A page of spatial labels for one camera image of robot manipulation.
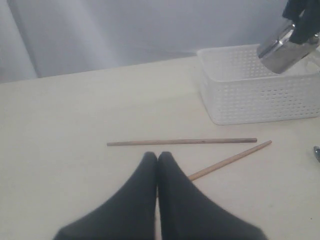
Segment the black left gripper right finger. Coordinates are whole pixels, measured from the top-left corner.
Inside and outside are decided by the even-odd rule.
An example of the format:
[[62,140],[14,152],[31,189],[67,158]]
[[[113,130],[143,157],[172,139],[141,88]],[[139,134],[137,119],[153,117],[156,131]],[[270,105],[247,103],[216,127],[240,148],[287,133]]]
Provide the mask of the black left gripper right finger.
[[158,157],[157,186],[164,240],[265,240],[264,232],[205,196],[170,152]]

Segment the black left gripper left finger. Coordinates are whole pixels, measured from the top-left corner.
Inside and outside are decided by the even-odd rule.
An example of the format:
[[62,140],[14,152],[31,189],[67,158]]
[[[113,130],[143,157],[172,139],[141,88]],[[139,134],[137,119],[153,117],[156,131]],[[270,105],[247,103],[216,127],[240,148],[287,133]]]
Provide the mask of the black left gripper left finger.
[[125,184],[94,211],[61,228],[56,240],[153,240],[158,159],[143,155]]

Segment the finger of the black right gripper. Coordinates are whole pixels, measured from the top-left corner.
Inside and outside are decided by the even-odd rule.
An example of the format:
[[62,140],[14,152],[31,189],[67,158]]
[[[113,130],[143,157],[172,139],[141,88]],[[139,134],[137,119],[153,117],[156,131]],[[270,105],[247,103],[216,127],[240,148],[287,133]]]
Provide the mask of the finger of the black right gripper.
[[299,21],[303,11],[304,0],[288,0],[282,12],[282,17],[296,23]]
[[303,44],[320,32],[320,1],[307,0],[305,9],[299,21],[295,24],[290,41]]

